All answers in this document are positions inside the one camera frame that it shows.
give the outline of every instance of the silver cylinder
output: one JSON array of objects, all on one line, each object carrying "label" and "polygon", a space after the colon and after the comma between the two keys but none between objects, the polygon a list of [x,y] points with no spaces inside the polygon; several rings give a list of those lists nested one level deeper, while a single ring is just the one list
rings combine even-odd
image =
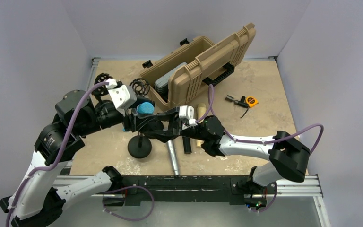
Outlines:
[{"label": "silver cylinder", "polygon": [[166,146],[168,147],[170,161],[172,163],[173,172],[176,176],[180,175],[179,173],[179,165],[177,164],[176,151],[174,150],[173,140],[169,140],[166,142]]}]

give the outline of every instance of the yellow tape measure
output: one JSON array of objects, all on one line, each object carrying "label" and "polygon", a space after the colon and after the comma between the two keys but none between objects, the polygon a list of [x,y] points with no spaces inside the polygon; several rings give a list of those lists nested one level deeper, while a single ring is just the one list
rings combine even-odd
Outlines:
[{"label": "yellow tape measure", "polygon": [[245,98],[245,103],[247,103],[248,106],[251,108],[251,107],[255,106],[256,104],[258,104],[258,100],[252,96],[248,96],[247,98]]}]

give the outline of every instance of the wooden table surface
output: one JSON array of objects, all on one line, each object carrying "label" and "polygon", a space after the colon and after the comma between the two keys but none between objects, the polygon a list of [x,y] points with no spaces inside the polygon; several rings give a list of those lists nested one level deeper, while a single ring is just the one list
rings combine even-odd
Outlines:
[{"label": "wooden table surface", "polygon": [[[138,78],[141,61],[99,61],[96,75],[104,72],[125,84]],[[240,119],[245,109],[225,101],[226,95],[235,98],[253,96],[259,104]],[[207,104],[203,93],[189,105]],[[244,60],[234,73],[215,87],[213,109],[222,125],[231,134],[240,136],[269,136],[277,130],[294,133],[295,127],[275,61]],[[105,166],[114,166],[122,175],[173,175],[166,144],[151,140],[151,154],[135,159],[127,151],[129,140],[137,133],[122,132],[116,125],[87,136],[86,146],[74,157],[71,175],[95,175]],[[248,175],[253,166],[267,161],[244,156],[211,157],[195,147],[191,139],[192,154],[185,155],[181,138],[174,140],[181,175]]]}]

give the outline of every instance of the wooden cylinder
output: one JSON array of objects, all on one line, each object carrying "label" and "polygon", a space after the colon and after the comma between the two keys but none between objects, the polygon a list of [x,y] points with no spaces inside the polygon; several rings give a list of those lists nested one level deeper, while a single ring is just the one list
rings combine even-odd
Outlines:
[{"label": "wooden cylinder", "polygon": [[[197,120],[200,119],[202,116],[204,116],[205,111],[207,111],[207,106],[205,105],[205,103],[198,104],[198,106],[197,106]],[[202,141],[202,140],[196,140],[197,148],[201,148],[201,144],[203,144],[203,143],[204,143],[204,141]]]}]

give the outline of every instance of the blue cap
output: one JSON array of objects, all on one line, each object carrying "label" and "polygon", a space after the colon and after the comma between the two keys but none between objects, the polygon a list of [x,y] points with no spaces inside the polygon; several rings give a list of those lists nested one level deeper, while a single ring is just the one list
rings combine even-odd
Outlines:
[{"label": "blue cap", "polygon": [[154,106],[151,103],[145,102],[137,106],[137,113],[140,114],[153,114]]}]

